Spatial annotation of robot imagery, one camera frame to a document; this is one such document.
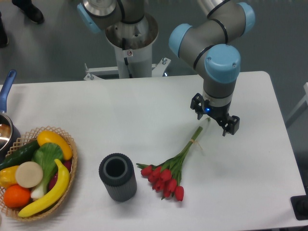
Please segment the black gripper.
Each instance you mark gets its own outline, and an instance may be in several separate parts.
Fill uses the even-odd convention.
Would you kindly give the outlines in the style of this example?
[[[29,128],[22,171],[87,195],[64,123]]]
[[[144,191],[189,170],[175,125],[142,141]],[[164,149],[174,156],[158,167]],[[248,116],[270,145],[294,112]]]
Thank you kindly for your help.
[[[197,93],[191,100],[190,108],[196,112],[198,120],[200,120],[203,115],[208,115],[217,121],[219,126],[223,128],[223,137],[225,137],[227,133],[234,135],[239,129],[240,118],[235,115],[229,115],[231,102],[220,107],[212,106],[209,103],[210,101],[208,99],[205,100],[200,93]]]

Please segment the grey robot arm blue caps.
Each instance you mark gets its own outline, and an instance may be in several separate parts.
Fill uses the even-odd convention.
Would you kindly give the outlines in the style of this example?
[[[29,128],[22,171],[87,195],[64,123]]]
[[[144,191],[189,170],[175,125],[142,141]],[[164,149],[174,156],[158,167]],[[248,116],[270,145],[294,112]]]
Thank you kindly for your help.
[[[208,115],[224,133],[235,134],[240,119],[229,114],[241,56],[229,42],[250,31],[254,10],[244,2],[201,0],[207,21],[198,27],[177,26],[168,45],[172,52],[203,78],[203,92],[191,101],[197,117]],[[104,31],[114,47],[120,78],[151,77],[152,44],[158,36],[156,20],[142,0],[84,0],[77,10],[93,32]]]

